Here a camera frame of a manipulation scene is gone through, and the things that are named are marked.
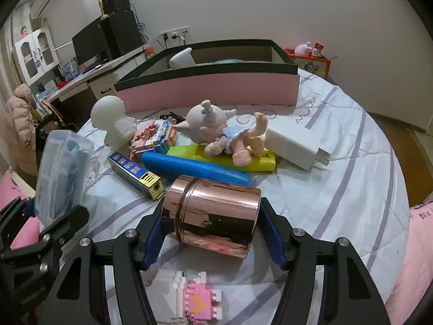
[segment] blue dress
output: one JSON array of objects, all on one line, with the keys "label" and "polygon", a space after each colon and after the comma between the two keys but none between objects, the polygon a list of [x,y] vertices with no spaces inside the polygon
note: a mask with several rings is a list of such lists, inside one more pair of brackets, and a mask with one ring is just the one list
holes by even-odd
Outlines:
[{"label": "blue dress", "polygon": [[227,144],[225,149],[225,152],[227,154],[233,154],[233,150],[230,148],[231,144],[233,143],[233,140],[238,139],[246,131],[248,131],[248,128],[241,127],[241,126],[226,127],[222,130],[219,137],[221,138],[222,136],[224,136],[227,138]]}]

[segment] pink block toy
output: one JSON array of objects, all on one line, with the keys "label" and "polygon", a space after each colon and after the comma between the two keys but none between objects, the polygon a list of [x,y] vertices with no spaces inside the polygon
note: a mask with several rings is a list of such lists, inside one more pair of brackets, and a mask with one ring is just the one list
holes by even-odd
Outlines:
[{"label": "pink block toy", "polygon": [[221,308],[217,306],[221,292],[206,288],[206,273],[200,275],[199,280],[187,284],[183,295],[185,317],[193,325],[207,325],[211,320],[222,318]]}]

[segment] metal screw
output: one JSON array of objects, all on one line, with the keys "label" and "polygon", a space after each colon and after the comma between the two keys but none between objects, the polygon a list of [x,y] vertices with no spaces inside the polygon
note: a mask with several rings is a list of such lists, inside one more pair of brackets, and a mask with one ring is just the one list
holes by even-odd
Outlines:
[{"label": "metal screw", "polygon": [[339,243],[339,245],[341,245],[343,247],[347,247],[350,244],[349,240],[345,237],[340,237],[338,239],[338,243]]},{"label": "metal screw", "polygon": [[48,264],[46,262],[43,262],[39,267],[39,271],[45,274],[48,271]]},{"label": "metal screw", "polygon": [[302,237],[305,234],[305,231],[302,228],[294,228],[293,234],[298,237]]},{"label": "metal screw", "polygon": [[128,238],[135,237],[136,234],[137,234],[137,231],[133,228],[130,228],[129,230],[126,230],[126,232],[125,232],[125,236],[127,236]]},{"label": "metal screw", "polygon": [[90,239],[85,237],[80,240],[80,246],[85,247],[90,244]]}]

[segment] pink pillow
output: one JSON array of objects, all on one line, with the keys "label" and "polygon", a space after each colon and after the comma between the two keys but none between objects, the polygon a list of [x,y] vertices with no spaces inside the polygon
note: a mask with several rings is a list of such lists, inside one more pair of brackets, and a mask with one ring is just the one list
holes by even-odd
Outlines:
[{"label": "pink pillow", "polygon": [[[11,170],[7,170],[0,181],[0,211],[16,197],[20,197],[21,199],[27,198],[27,196],[12,180]],[[38,239],[39,220],[36,217],[31,217],[26,221],[22,229],[19,230],[17,236],[12,241],[10,248],[18,249],[29,246],[30,244],[36,243]]]},{"label": "pink pillow", "polygon": [[10,249],[18,249],[34,244],[39,239],[39,220],[30,217],[10,245]]},{"label": "pink pillow", "polygon": [[27,196],[21,192],[21,189],[12,180],[11,171],[7,170],[0,181],[0,211],[2,211],[3,208],[16,197],[20,197],[21,199],[27,198]]},{"label": "pink pillow", "polygon": [[386,301],[391,325],[403,324],[433,280],[433,203],[410,210],[403,269]]}]

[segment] computer monitor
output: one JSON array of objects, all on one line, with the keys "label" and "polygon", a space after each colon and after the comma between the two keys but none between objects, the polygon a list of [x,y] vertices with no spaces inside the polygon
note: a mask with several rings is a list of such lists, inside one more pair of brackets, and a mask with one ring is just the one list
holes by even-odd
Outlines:
[{"label": "computer monitor", "polygon": [[78,64],[83,64],[95,56],[99,56],[101,60],[111,58],[100,17],[84,27],[72,38],[72,42]]}]

